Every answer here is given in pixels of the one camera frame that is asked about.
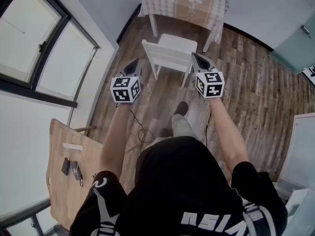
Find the cable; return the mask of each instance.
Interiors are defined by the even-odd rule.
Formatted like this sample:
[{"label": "cable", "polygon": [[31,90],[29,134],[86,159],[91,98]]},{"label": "cable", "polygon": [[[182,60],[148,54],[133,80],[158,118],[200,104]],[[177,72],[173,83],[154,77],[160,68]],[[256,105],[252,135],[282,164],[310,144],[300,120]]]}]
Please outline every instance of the cable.
[{"label": "cable", "polygon": [[[136,122],[141,126],[141,129],[138,131],[138,139],[140,141],[140,153],[141,153],[141,148],[142,148],[142,144],[143,143],[152,143],[155,138],[154,138],[154,134],[150,131],[150,130],[146,130],[143,125],[138,121],[138,119],[136,118],[136,116],[134,115],[133,111],[131,109],[129,109],[129,111],[131,112],[133,118],[136,120]],[[153,140],[152,141],[143,141],[144,137],[146,136],[146,132],[151,133]]]},{"label": "cable", "polygon": [[[78,174],[78,167],[79,167],[79,164],[78,164],[78,162],[77,162],[77,168],[76,168],[75,172],[73,171],[73,173],[74,173],[75,175],[77,175],[77,177],[79,176],[79,174]],[[85,185],[84,185],[84,183],[83,183],[83,177],[82,177],[82,175],[81,175],[81,178],[82,178],[82,180],[80,180],[80,178],[79,178],[79,182],[80,182],[80,186],[83,187],[83,186],[85,186]]]},{"label": "cable", "polygon": [[210,108],[210,115],[209,115],[208,123],[207,123],[207,126],[206,126],[206,147],[207,147],[207,148],[208,148],[207,131],[208,131],[208,126],[209,126],[209,122],[210,122],[211,116],[212,116],[212,112],[211,112],[211,108]]}]

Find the white chair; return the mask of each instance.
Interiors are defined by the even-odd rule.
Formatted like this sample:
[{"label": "white chair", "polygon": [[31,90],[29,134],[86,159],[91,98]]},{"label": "white chair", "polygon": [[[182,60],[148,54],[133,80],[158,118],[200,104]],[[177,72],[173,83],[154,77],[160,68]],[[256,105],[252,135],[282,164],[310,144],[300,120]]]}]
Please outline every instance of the white chair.
[{"label": "white chair", "polygon": [[196,52],[197,42],[182,37],[162,34],[158,44],[142,40],[142,45],[151,63],[155,79],[158,79],[161,66],[185,73],[182,87],[192,66],[191,53]]}]

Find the gray pants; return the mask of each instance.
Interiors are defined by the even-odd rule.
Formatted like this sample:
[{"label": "gray pants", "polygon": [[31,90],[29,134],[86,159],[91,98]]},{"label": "gray pants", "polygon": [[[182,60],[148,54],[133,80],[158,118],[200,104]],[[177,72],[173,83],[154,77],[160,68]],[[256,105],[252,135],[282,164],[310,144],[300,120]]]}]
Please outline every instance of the gray pants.
[{"label": "gray pants", "polygon": [[[180,114],[176,114],[172,116],[172,128],[173,128],[173,136],[174,137],[178,137],[178,136],[191,136],[196,138],[197,140],[198,137],[196,136],[196,134],[194,133],[194,131],[192,130],[189,122],[186,120],[185,117],[183,117]],[[146,148],[160,142],[163,141],[165,139],[168,139],[171,137],[159,137],[157,139],[155,139],[150,145],[148,145]]]}]

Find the black t-shirt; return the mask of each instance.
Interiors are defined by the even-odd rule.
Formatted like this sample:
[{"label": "black t-shirt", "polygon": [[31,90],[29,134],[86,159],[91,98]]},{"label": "black t-shirt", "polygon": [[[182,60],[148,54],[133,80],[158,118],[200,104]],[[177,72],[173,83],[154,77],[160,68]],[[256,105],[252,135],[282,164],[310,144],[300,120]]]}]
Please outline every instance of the black t-shirt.
[{"label": "black t-shirt", "polygon": [[255,204],[270,212],[277,235],[284,231],[285,206],[268,175],[251,163],[234,168],[231,188],[214,157],[195,138],[166,139],[143,153],[147,156],[129,195],[112,172],[97,174],[70,235],[96,235],[101,228],[104,235],[120,236],[246,236],[242,198],[253,203],[248,207]]}]

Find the hand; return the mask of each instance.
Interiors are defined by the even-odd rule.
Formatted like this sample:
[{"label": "hand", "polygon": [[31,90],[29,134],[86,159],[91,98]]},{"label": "hand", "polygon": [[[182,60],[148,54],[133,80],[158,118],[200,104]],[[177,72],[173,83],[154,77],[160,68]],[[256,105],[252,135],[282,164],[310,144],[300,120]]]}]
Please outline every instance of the hand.
[{"label": "hand", "polygon": [[123,109],[123,108],[130,108],[131,103],[119,103],[117,108]]},{"label": "hand", "polygon": [[208,102],[209,102],[210,106],[214,106],[214,105],[218,104],[219,102],[221,102],[221,98],[220,97],[209,98]]}]

